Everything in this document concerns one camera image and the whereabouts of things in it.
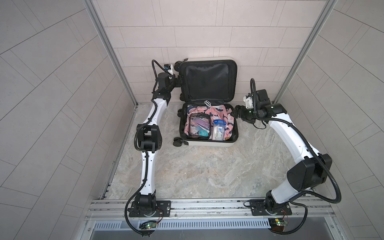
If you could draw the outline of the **clear black-trimmed toiletry bag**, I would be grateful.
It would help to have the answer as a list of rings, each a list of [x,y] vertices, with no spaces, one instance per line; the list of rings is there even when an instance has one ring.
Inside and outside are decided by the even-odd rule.
[[[205,113],[190,115],[188,136],[193,139],[208,140],[212,135],[211,117]]]

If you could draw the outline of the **pink shark print shorts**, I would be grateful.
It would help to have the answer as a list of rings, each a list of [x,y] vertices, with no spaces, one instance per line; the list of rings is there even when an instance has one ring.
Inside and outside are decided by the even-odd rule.
[[[211,117],[211,128],[212,128],[212,135],[213,135],[213,121],[214,120],[223,120],[226,122],[226,133],[225,133],[225,140],[228,141],[233,135],[233,130],[235,127],[235,119],[231,116],[232,109],[226,108],[224,105],[219,106],[211,106],[211,107],[203,107],[203,106],[188,106],[186,111],[186,122],[184,123],[184,133],[188,136],[188,127],[189,127],[189,120],[190,115],[194,113],[205,113],[208,114]]]

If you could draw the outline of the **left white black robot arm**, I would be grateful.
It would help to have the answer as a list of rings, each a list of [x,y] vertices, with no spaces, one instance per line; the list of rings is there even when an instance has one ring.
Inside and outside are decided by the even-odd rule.
[[[172,65],[162,67],[156,60],[151,62],[155,85],[152,91],[152,108],[147,120],[137,126],[134,147],[142,154],[142,176],[139,189],[129,198],[125,207],[125,217],[153,216],[157,211],[155,167],[156,153],[162,147],[162,134],[159,123],[170,100],[171,92],[178,85]]]

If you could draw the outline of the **clear container blue lid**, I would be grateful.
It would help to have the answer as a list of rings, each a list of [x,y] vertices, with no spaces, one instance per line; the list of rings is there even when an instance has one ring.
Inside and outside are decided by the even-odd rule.
[[[213,121],[213,141],[224,141],[226,133],[226,122],[223,120]]]

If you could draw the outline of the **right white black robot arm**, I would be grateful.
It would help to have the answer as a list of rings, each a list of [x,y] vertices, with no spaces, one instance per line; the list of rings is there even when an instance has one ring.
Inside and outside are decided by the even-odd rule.
[[[341,189],[332,175],[330,168],[332,158],[328,154],[321,154],[314,148],[300,130],[292,122],[288,112],[281,104],[271,103],[266,90],[257,90],[254,79],[250,80],[251,92],[244,97],[245,106],[236,106],[231,114],[234,118],[241,118],[244,122],[254,124],[260,121],[264,126],[270,126],[283,140],[295,165],[288,170],[286,179],[278,187],[266,193],[264,210],[271,216],[282,214],[270,228],[270,232],[277,235],[290,235],[297,232],[308,217],[308,207],[295,200],[306,195],[312,195],[325,202],[338,204],[342,200]],[[335,198],[330,199],[312,191],[312,188],[330,180],[335,190]],[[289,205],[304,208],[305,213],[299,225],[289,231],[281,224],[288,220],[288,213],[283,209]]]

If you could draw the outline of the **white black-lined carry-on suitcase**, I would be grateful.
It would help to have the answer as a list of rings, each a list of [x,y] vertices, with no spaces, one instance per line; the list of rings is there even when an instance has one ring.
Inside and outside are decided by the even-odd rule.
[[[184,102],[178,110],[181,118],[180,136],[174,138],[173,145],[230,147],[238,140],[239,129],[236,120],[232,120],[227,128],[229,133],[223,141],[198,139],[189,136],[189,113],[196,108],[222,107],[228,112],[234,109],[230,102],[234,99],[238,66],[230,57],[189,58],[175,62],[174,69],[179,73],[181,81],[180,100]]]

